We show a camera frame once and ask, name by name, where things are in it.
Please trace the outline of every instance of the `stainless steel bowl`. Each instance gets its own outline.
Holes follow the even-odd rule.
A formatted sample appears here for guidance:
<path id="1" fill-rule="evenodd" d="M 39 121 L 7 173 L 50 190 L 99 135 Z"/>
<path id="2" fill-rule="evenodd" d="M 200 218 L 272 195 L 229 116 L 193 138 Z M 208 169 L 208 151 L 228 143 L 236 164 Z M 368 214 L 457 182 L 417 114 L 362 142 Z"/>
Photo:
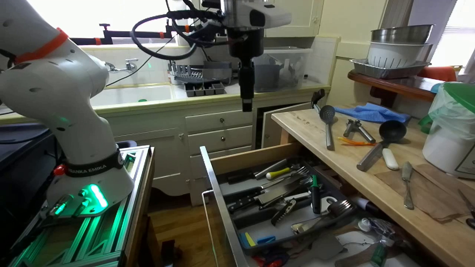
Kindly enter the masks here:
<path id="1" fill-rule="evenodd" d="M 371 31 L 371 42 L 423 45 L 429 39 L 433 26 L 432 24 L 427 24 L 375 29 Z"/>

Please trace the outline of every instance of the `butcher block counter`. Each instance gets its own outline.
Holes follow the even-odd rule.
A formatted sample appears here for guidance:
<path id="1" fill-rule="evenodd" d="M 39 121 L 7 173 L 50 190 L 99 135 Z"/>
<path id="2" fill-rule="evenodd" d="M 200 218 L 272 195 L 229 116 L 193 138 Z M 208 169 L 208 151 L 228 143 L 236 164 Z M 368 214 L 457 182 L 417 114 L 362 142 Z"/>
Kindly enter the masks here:
<path id="1" fill-rule="evenodd" d="M 475 266 L 475 230 L 465 224 L 465 219 L 469 217 L 465 216 L 441 224 L 417 207 L 414 210 L 406 209 L 403 205 L 403 197 L 375 176 L 377 173 L 389 171 L 382 158 L 378 159 L 367 172 L 359 171 L 356 164 L 371 149 L 371 146 L 342 145 L 343 142 L 337 139 L 338 136 L 343 136 L 349 118 L 351 117 L 336 113 L 337 120 L 332 125 L 335 151 L 328 151 L 325 142 L 325 124 L 315 110 L 272 115 L 272 119 L 290 135 L 286 138 L 284 133 L 282 143 L 296 139 L 448 266 Z M 381 140 L 378 132 L 380 124 L 362 123 L 379 142 Z M 355 134 L 353 139 L 364 141 L 359 134 Z M 411 119 L 405 138 L 400 143 L 389 146 L 399 166 L 406 161 L 413 166 L 428 164 L 422 155 L 425 139 L 426 135 L 420 131 L 417 119 Z M 475 181 L 463 180 L 462 182 L 475 188 Z"/>

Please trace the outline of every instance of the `open drawer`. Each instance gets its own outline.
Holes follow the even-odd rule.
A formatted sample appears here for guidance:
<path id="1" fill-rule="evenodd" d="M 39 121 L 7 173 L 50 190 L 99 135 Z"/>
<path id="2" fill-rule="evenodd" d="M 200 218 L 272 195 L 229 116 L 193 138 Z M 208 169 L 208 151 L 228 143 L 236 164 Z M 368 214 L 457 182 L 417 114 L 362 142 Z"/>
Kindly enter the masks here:
<path id="1" fill-rule="evenodd" d="M 308 201 L 307 206 L 299 207 L 298 210 L 295 210 L 297 209 L 296 206 L 296 208 L 282 220 L 282 225 L 279 226 L 278 224 L 277 227 L 274 227 L 270 223 L 270 219 L 277 211 L 276 207 L 259 210 L 257 206 L 254 206 L 246 211 L 239 213 L 235 212 L 233 214 L 230 214 L 228 211 L 228 206 L 233 202 L 229 200 L 229 195 L 232 195 L 238 191 L 260 186 L 268 182 L 267 179 L 249 179 L 243 182 L 229 184 L 226 180 L 228 173 L 241 170 L 255 172 L 257 170 L 264 169 L 276 161 L 285 158 L 301 156 L 301 153 L 305 150 L 305 148 L 300 143 L 283 144 L 265 149 L 219 157 L 212 160 L 209 159 L 208 153 L 204 146 L 202 146 L 200 150 L 211 186 L 214 191 L 219 215 L 222 219 L 224 230 L 226 232 L 226 236 L 231 246 L 237 266 L 252 266 L 250 263 L 255 262 L 250 258 L 250 256 L 258 253 L 259 251 L 274 247 L 284 242 L 288 242 L 295 238 L 302 238 L 306 235 L 315 233 L 315 231 L 309 230 L 303 233 L 294 234 L 290 228 L 290 226 L 294 223 L 318 217 L 318 215 L 312 213 L 310 201 Z M 325 191 L 322 192 L 321 195 L 322 198 L 331 196 L 337 200 L 346 199 L 346 197 L 342 195 L 341 192 L 328 180 L 328 175 L 325 172 L 319 170 L 318 167 L 311 168 L 310 165 L 307 165 L 307 167 L 307 169 L 310 171 L 309 174 L 316 174 L 319 177 L 319 183 L 323 184 L 323 187 L 325 188 Z M 288 220 L 294 213 L 298 213 L 298 216 L 300 217 L 294 218 L 294 221 Z M 347 217 L 349 214 L 350 213 L 341 215 L 337 218 L 322 220 L 323 223 L 321 228 L 316 230 L 323 229 L 330 225 L 340 224 L 340 222 L 344 221 L 343 217 Z M 249 222 L 250 218 L 256 220 L 255 223 Z M 248 232 L 254 241 L 256 241 L 258 238 L 268 235 L 274 235 L 276 237 L 276 241 L 271 243 L 257 244 L 250 247 L 248 244 L 245 244 L 243 238 L 239 237 L 241 234 L 243 234 L 243 232 Z"/>

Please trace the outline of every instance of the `orange band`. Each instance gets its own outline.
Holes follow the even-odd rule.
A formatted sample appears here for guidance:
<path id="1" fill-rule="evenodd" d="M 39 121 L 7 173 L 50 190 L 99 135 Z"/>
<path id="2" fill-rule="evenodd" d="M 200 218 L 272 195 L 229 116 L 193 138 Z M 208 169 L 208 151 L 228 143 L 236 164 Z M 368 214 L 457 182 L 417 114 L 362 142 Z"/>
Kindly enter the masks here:
<path id="1" fill-rule="evenodd" d="M 59 31 L 58 36 L 54 37 L 51 41 L 49 41 L 42 47 L 38 48 L 35 52 L 25 53 L 17 57 L 15 60 L 15 64 L 29 61 L 29 60 L 44 58 L 47 54 L 53 52 L 58 47 L 60 47 L 64 42 L 66 42 L 68 35 L 65 32 L 63 32 L 60 28 L 56 28 L 56 29 Z"/>

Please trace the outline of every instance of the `wooden floor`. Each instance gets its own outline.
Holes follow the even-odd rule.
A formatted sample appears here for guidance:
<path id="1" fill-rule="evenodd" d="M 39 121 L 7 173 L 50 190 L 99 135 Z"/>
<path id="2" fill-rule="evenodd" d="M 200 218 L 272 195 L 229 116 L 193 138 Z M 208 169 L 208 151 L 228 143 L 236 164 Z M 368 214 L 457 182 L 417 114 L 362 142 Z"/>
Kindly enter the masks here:
<path id="1" fill-rule="evenodd" d="M 177 267 L 211 267 L 215 266 L 211 239 L 203 206 L 192 207 L 189 196 L 181 199 L 159 200 L 162 207 L 154 207 L 151 200 L 149 216 L 159 244 L 163 241 L 175 240 L 175 247 L 183 251 L 182 259 L 176 261 Z M 224 228 L 220 222 L 218 207 L 214 201 L 207 205 L 211 222 L 211 231 L 220 266 L 234 266 L 231 250 L 227 245 Z"/>

